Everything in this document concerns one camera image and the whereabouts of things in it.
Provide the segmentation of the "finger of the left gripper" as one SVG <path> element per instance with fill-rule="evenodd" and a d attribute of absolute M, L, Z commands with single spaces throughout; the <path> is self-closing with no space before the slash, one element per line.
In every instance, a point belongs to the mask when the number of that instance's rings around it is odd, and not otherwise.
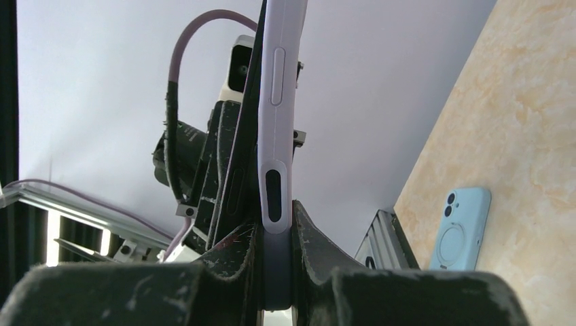
<path fill-rule="evenodd" d="M 199 198 L 198 213 L 193 227 L 194 250 L 206 252 L 225 238 L 243 221 L 232 212 L 232 218 L 220 222 L 228 214 L 226 175 L 234 146 L 240 103 L 218 101 L 209 121 L 209 133 L 196 176 L 202 177 L 202 187 L 195 186 L 193 194 Z"/>

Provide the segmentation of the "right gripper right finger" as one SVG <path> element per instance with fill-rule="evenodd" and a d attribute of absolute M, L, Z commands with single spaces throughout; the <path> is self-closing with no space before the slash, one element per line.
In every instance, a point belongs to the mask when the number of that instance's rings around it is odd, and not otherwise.
<path fill-rule="evenodd" d="M 293 202 L 294 325 L 527 325 L 495 274 L 371 270 L 335 245 Z"/>

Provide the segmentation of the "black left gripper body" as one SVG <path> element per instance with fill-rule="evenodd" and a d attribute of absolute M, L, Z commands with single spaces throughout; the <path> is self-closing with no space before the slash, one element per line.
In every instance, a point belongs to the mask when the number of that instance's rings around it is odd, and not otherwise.
<path fill-rule="evenodd" d="M 210 167 L 216 162 L 217 134 L 221 122 L 221 103 L 216 103 L 203 132 L 179 121 L 173 145 L 176 148 L 175 170 L 181 189 L 176 215 L 184 218 L 183 227 L 171 240 L 167 252 L 188 246 L 204 252 L 215 198 L 218 193 L 217 173 Z"/>

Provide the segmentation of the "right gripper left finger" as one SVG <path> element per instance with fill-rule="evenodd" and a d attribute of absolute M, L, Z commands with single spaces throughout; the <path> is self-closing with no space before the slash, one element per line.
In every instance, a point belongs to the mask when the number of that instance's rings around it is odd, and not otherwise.
<path fill-rule="evenodd" d="M 246 223 L 187 263 L 38 267 L 14 287 L 2 325 L 256 325 L 258 227 Z"/>

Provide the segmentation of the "lilac phone case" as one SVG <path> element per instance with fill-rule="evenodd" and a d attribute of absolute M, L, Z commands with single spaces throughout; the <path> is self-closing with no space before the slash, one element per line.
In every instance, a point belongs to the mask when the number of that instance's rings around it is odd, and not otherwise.
<path fill-rule="evenodd" d="M 264 227 L 263 308 L 291 306 L 295 92 L 307 1 L 268 1 L 262 41 L 257 172 Z"/>

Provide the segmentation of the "light blue phone case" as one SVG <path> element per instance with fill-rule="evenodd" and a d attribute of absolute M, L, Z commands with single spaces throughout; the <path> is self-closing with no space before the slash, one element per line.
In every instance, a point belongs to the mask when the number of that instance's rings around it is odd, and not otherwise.
<path fill-rule="evenodd" d="M 484 187 L 461 187 L 447 193 L 430 270 L 475 269 L 491 199 L 490 191 Z"/>

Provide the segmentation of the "black smartphone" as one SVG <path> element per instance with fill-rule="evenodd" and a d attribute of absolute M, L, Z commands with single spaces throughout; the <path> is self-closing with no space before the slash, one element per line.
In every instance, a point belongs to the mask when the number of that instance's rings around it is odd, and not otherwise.
<path fill-rule="evenodd" d="M 257 143 L 258 103 L 262 72 L 262 41 L 267 2 L 262 2 L 255 45 L 242 99 L 230 161 L 226 171 L 222 203 L 217 214 L 213 244 L 223 240 L 246 221 L 254 219 L 259 203 L 255 183 L 255 149 Z"/>

